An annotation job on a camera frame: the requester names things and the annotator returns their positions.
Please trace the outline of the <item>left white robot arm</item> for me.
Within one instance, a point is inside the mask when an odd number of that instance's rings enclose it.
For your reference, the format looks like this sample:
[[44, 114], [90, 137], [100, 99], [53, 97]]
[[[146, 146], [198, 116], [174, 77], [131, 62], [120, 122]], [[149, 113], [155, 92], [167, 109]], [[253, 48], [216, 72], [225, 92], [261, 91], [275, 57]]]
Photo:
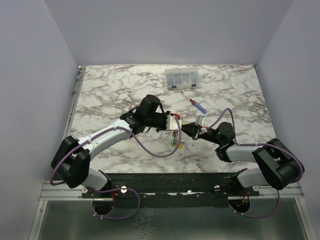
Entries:
[[109, 147], [133, 138], [137, 134], [156, 131], [177, 131], [181, 127], [179, 116], [162, 109], [160, 99], [146, 95], [139, 106], [122, 114], [110, 126], [76, 139], [64, 138], [51, 162], [53, 169], [50, 180], [59, 176], [71, 189], [80, 185], [93, 189], [97, 196], [106, 197], [111, 190], [109, 178], [101, 170], [90, 167], [91, 160]]

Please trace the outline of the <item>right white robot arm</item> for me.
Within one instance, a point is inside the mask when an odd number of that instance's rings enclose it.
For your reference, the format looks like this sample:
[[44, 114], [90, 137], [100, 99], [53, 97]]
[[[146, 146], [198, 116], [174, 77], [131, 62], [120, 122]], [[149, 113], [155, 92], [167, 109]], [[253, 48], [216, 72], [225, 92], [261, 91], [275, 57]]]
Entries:
[[277, 138], [267, 143], [236, 144], [234, 128], [229, 122], [222, 122], [216, 129], [199, 123], [183, 124], [181, 129], [194, 140], [202, 139], [218, 145], [216, 155], [227, 163], [255, 163], [257, 168], [241, 170], [230, 182], [229, 189], [240, 196], [253, 186], [271, 186], [282, 190], [299, 181], [305, 172], [304, 166]]

